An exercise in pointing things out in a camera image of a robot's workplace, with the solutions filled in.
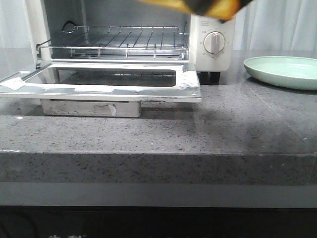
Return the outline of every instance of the timer dial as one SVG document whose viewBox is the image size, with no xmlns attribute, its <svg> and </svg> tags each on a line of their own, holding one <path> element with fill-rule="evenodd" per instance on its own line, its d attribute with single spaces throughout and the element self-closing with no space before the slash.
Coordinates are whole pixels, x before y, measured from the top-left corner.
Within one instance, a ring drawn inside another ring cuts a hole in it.
<svg viewBox="0 0 317 238">
<path fill-rule="evenodd" d="M 211 32 L 205 37 L 204 47 L 211 54 L 218 54 L 223 50 L 224 45 L 225 38 L 220 32 Z"/>
</svg>

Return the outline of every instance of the plate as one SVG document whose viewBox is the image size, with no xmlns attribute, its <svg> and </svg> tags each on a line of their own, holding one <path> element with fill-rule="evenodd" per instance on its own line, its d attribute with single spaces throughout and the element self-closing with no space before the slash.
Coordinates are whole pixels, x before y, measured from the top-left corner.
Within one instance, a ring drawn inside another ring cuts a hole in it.
<svg viewBox="0 0 317 238">
<path fill-rule="evenodd" d="M 246 59 L 244 67 L 257 80 L 275 86 L 317 90 L 317 59 L 267 56 Z"/>
</svg>

